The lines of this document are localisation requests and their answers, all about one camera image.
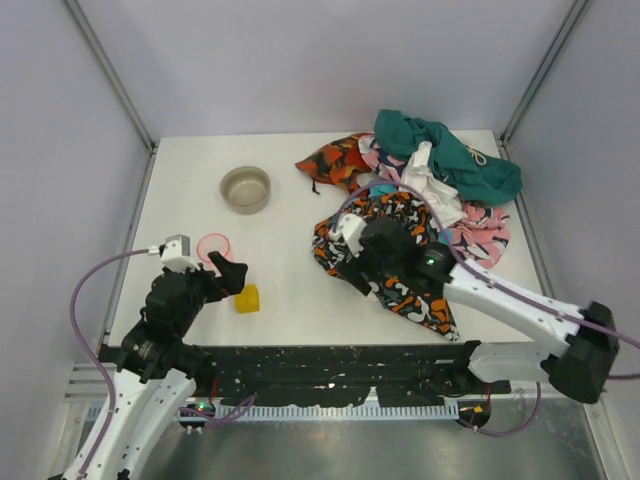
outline white cloth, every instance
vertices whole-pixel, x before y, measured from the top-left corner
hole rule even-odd
[[[382,178],[380,178],[375,173],[359,173],[358,176],[356,177],[356,181],[358,182],[358,185],[361,187],[364,187],[365,185],[369,185],[371,182],[377,182],[380,180],[382,180]]]
[[[402,183],[415,188],[427,199],[433,207],[434,213],[447,228],[461,218],[466,218],[462,211],[462,203],[458,191],[436,180],[428,166],[431,155],[431,142],[422,142],[418,150],[413,152],[407,168],[402,173]]]

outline patterned cloth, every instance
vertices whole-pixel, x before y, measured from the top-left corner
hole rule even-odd
[[[504,253],[511,239],[506,225],[509,215],[501,208],[476,207],[464,203],[462,210],[467,218],[445,230],[450,235],[456,250],[465,257],[473,258],[484,268],[491,268]]]
[[[296,163],[296,167],[316,182],[337,185],[346,192],[354,192],[359,187],[358,174],[371,171],[358,149],[358,139],[363,135],[367,134],[354,133],[328,143]]]
[[[404,160],[397,160],[386,153],[373,135],[364,135],[358,140],[358,148],[364,162],[371,167],[374,173],[382,178],[400,182],[402,172],[407,166]]]
[[[437,241],[437,233],[429,224],[431,219],[429,210],[408,192],[358,199],[352,202],[344,212],[355,213],[367,222],[390,215],[415,237],[418,245]],[[329,275],[341,278],[336,267],[348,257],[349,248],[343,241],[334,241],[329,238],[329,230],[337,220],[338,214],[316,225],[312,252]],[[369,285],[387,310],[424,325],[448,340],[455,341],[460,338],[449,305],[441,296],[429,291],[415,292],[396,276],[386,276],[384,281],[378,283],[369,281]]]

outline metal floor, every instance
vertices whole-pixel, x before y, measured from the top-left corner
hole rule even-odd
[[[532,400],[494,399],[489,427],[513,428]],[[581,405],[545,399],[517,436],[490,438],[453,421],[236,423],[187,436],[170,427],[140,480],[605,479]]]

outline pile of clothes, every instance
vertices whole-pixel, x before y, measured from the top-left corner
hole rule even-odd
[[[485,268],[491,268],[500,260],[510,239],[509,216],[496,205],[513,200],[522,188],[517,165],[464,145],[442,123],[410,118],[396,110],[381,110],[373,133],[357,133],[331,142],[296,166],[311,176],[315,193],[318,193],[315,182],[337,185],[348,193],[381,179],[414,188],[433,209],[431,212],[427,209],[426,224],[421,227],[428,232],[420,241],[426,241],[426,238],[443,243],[448,241],[463,256],[473,258]],[[397,190],[393,185],[375,186],[368,195],[372,198],[382,196],[385,203],[411,201],[415,205],[421,204],[415,195],[404,193],[399,196],[395,193]],[[372,205],[381,200],[363,201],[361,209],[373,208]],[[437,227],[433,215],[440,220],[443,229]],[[331,245],[322,234],[325,222],[316,226],[314,255],[332,274],[331,265],[335,266],[343,255],[338,255],[339,246]],[[420,310],[420,305],[431,305],[433,299],[423,297],[421,301],[420,295],[414,297],[413,305],[424,314],[422,316],[395,308],[397,303],[390,302],[388,295],[379,299],[385,308],[409,319],[421,318],[419,323],[455,340],[457,332],[453,319],[449,321],[448,307],[445,305],[442,309],[446,315],[440,317],[447,319],[443,324],[438,315],[434,318],[433,309],[424,307]]]
[[[392,216],[411,234],[417,245],[424,246],[437,239],[435,229],[429,226],[429,209],[409,192],[359,198],[349,204],[344,213],[355,213],[367,223],[381,216]],[[340,214],[335,214],[318,223],[312,242],[312,253],[316,261],[329,275],[337,278],[341,278],[338,273],[340,263],[350,253],[349,246],[343,239],[335,239],[329,235],[339,217]],[[447,340],[460,338],[449,305],[441,295],[428,289],[416,291],[403,283],[403,279],[389,274],[383,274],[382,279],[365,280],[383,308],[424,325]]]

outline cable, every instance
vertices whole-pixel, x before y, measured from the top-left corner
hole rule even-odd
[[[426,198],[424,198],[424,196],[417,191],[415,188],[409,186],[409,185],[405,185],[403,183],[400,182],[394,182],[391,180],[381,180],[381,181],[376,181],[376,182],[372,182],[368,185],[365,185],[364,187],[360,187],[358,188],[356,191],[354,191],[353,193],[351,193],[349,195],[349,197],[342,203],[342,205],[340,206],[340,209],[338,210],[337,213],[342,212],[347,205],[349,205],[349,203],[351,203],[358,195],[360,195],[362,192],[364,192],[365,190],[370,189],[371,187],[377,187],[379,185],[394,185],[398,188],[402,188],[404,190],[407,190],[411,193],[413,193],[414,195],[416,195],[420,201],[422,201],[428,208],[429,211],[431,213],[431,215],[433,216],[433,219],[436,222],[436,225],[438,226],[438,230],[439,231],[443,231],[444,230],[444,226],[442,225],[442,222],[440,221],[440,219],[438,218],[438,215],[436,214],[435,210],[431,207],[431,205],[429,204],[429,202],[427,201]],[[464,261],[464,258],[462,257],[462,255],[460,254],[460,252],[458,252],[452,242],[451,239],[448,238],[448,236],[444,236],[445,241],[447,242],[447,247],[449,248],[449,250],[451,251],[451,254],[453,255],[453,258],[455,258],[456,262],[462,267],[464,268],[468,273],[470,273],[471,275],[473,275],[476,279],[486,283],[487,285],[491,285],[493,288],[496,288],[498,290],[500,290],[501,292],[509,295],[512,298],[515,298],[516,300],[519,300],[531,307],[537,308],[538,310],[542,310],[545,313],[548,313],[550,315],[553,315],[554,317],[560,318],[562,320],[567,320],[569,322],[572,323],[576,323],[578,325],[580,325],[581,327],[586,327],[586,328],[590,328],[591,330],[595,330],[596,332],[600,332],[603,333],[605,335],[609,335],[611,337],[615,337],[618,340],[622,340],[623,342],[637,348],[638,350],[640,350],[640,341],[629,337],[628,335],[625,335],[624,333],[620,333],[617,332],[615,330],[611,330],[609,328],[605,328],[602,327],[600,325],[597,325],[593,322],[589,322],[587,320],[584,320],[582,318],[578,318],[575,317],[573,315],[569,315],[563,312],[558,312],[556,310],[554,310],[552,307],[549,307],[543,303],[537,302],[535,300],[532,300],[530,298],[527,298],[525,295],[522,295],[514,290],[511,290],[509,287],[502,285],[500,283],[494,282],[492,280],[489,279],[489,277],[483,275],[481,272],[475,270],[474,268],[470,267],[469,265],[467,265]],[[640,379],[640,373],[630,373],[630,374],[625,374],[625,375],[609,375],[609,380],[637,380]]]
[[[236,405],[229,413],[227,413],[222,418],[215,418],[206,412],[201,412],[199,410],[196,410],[194,408],[189,408],[189,407],[181,407],[180,412],[190,413],[202,418],[206,418],[207,423],[205,424],[204,428],[215,428],[220,425],[228,425],[238,420],[240,417],[245,415],[251,407],[253,407],[255,401],[256,401],[256,396],[249,395],[247,398],[242,400],[238,405]]]
[[[148,249],[134,250],[132,252],[125,252],[125,253],[121,253],[119,255],[114,255],[113,257],[107,258],[103,262],[100,262],[98,265],[93,267],[87,273],[85,273],[84,276],[80,279],[80,281],[76,285],[76,288],[73,290],[73,293],[71,294],[71,302],[69,303],[69,317],[71,319],[71,328],[73,329],[73,333],[75,333],[78,339],[78,342],[80,343],[80,346],[82,347],[82,349],[87,354],[91,362],[96,366],[96,368],[104,378],[104,381],[107,384],[108,398],[109,398],[109,407],[107,410],[107,416],[105,417],[104,423],[102,424],[102,428],[100,428],[100,432],[98,432],[95,442],[93,442],[93,445],[89,450],[89,453],[87,454],[86,458],[84,459],[84,462],[82,463],[82,466],[80,467],[80,470],[78,471],[81,477],[84,476],[84,474],[86,473],[87,468],[91,463],[91,460],[93,460],[93,457],[95,456],[96,451],[98,450],[98,447],[102,443],[102,440],[104,439],[104,436],[107,433],[107,429],[111,424],[111,419],[113,418],[113,410],[115,409],[115,406],[116,406],[116,388],[115,388],[115,385],[113,384],[113,380],[109,376],[109,372],[107,372],[107,369],[104,368],[102,363],[100,363],[100,360],[98,360],[98,357],[93,352],[92,348],[89,346],[89,343],[85,340],[84,336],[82,335],[82,332],[80,331],[80,327],[78,326],[78,320],[76,318],[76,303],[78,301],[78,295],[80,293],[80,289],[85,284],[85,282],[89,280],[89,278],[98,270],[100,270],[102,267],[109,265],[110,263],[116,262],[118,260],[122,260],[123,258],[132,257],[134,255],[142,255],[148,252],[149,252]]]
[[[487,384],[487,407],[491,408],[491,384]]]
[[[442,397],[446,397],[446,398],[462,398],[465,395],[468,395],[468,393],[445,393],[443,390],[440,390],[439,388],[434,387],[433,385],[431,385],[430,382],[428,381],[424,381],[424,382],[417,382],[413,389],[419,393],[422,394],[422,390],[427,389],[430,390],[431,392],[435,393],[436,395],[440,395]]]
[[[209,394],[209,405],[211,405],[211,408],[213,408],[215,410],[215,406],[213,405],[213,399],[216,398],[216,395],[218,394],[218,379],[216,378],[213,381],[213,386],[211,387],[211,393]]]
[[[520,425],[518,428],[514,428],[513,430],[507,430],[506,432],[496,432],[494,430],[488,430],[486,428],[476,428],[471,423],[463,420],[462,418],[458,419],[458,423],[465,428],[469,428],[474,430],[475,432],[481,433],[483,435],[487,435],[488,437],[511,437],[513,435],[517,435],[518,433],[522,433],[524,430],[529,428],[529,426],[533,423],[535,418],[538,416],[540,412],[540,405],[542,404],[542,388],[540,387],[540,383],[536,382],[536,404],[533,407],[533,412],[531,412],[531,416],[529,419]]]

